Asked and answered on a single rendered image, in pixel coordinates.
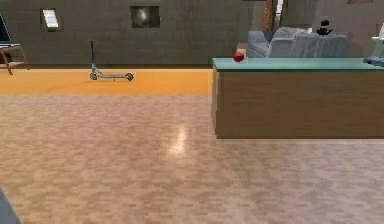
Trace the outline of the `black television set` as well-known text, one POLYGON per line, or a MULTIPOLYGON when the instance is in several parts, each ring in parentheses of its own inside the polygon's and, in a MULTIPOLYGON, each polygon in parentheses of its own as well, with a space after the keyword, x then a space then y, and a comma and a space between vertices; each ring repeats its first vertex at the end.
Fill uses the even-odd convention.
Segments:
POLYGON ((0 12, 0 46, 18 46, 9 33, 3 14, 0 12))

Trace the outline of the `grey kick scooter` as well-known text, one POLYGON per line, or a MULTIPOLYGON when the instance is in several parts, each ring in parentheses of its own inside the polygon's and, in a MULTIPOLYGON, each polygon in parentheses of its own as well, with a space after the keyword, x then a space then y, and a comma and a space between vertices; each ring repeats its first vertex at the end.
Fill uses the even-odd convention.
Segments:
POLYGON ((94 50, 94 42, 89 39, 91 48, 91 72, 89 74, 91 80, 98 79, 126 79, 128 81, 132 81, 134 79, 134 74, 132 72, 127 72, 125 74, 104 74, 101 70, 99 70, 95 64, 95 50, 94 50))

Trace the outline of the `small pale framed picture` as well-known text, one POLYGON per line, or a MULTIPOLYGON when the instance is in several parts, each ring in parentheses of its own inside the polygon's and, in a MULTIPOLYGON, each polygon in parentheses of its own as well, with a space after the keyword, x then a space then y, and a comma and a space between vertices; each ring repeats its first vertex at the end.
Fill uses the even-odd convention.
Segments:
POLYGON ((60 29, 60 23, 54 8, 42 8, 40 11, 40 24, 48 32, 60 29))

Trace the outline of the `wooden counter with green top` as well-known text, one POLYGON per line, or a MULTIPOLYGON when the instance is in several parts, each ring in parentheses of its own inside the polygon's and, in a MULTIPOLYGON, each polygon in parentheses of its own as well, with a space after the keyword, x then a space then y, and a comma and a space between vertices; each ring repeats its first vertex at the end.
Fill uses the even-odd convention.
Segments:
POLYGON ((384 67, 361 58, 215 58, 212 122, 229 139, 384 139, 384 67))

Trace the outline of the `grey tap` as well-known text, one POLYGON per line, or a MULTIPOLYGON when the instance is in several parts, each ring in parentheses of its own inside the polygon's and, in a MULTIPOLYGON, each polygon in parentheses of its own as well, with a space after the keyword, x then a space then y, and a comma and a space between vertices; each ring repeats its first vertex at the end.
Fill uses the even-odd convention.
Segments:
POLYGON ((384 24, 379 34, 372 38, 374 48, 370 56, 364 57, 363 62, 373 66, 384 67, 384 24))

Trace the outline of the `dark framed wall picture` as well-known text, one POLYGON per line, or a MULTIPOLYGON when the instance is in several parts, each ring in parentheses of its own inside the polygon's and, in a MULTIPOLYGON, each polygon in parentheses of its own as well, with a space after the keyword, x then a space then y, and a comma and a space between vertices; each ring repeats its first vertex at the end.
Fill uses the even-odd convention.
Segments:
POLYGON ((131 6, 133 28, 159 28, 160 14, 158 6, 131 6))

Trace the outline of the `brown wooden stand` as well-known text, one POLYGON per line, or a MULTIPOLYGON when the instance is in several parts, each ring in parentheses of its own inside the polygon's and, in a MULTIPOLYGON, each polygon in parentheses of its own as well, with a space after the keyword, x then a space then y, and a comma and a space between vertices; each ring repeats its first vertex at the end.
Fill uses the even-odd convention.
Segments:
POLYGON ((6 69, 10 75, 13 75, 14 67, 24 66, 27 70, 28 65, 23 47, 21 45, 0 45, 0 69, 6 69), (19 56, 12 56, 11 51, 18 51, 19 56))

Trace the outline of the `grey sofa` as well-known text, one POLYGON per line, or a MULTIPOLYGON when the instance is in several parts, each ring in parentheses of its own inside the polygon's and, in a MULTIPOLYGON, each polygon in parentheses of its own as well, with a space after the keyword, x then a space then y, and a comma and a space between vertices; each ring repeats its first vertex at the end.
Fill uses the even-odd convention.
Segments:
POLYGON ((246 49, 247 57, 264 58, 268 53, 269 44, 273 35, 273 31, 249 31, 248 46, 246 49))

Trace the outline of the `black kettle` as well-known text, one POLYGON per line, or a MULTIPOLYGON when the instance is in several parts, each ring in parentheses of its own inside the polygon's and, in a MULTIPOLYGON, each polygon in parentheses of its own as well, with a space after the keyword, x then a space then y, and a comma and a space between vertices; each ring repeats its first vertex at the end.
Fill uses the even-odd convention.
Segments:
POLYGON ((326 36, 332 32, 332 29, 329 28, 330 22, 328 20, 322 20, 320 23, 320 28, 317 30, 318 35, 326 36))

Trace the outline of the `grey object at corner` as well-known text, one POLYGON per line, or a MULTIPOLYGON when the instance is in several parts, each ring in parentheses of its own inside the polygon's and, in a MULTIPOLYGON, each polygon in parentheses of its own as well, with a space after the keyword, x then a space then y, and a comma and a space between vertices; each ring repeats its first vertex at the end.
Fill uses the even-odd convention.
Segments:
POLYGON ((0 186, 0 224, 23 224, 0 186))

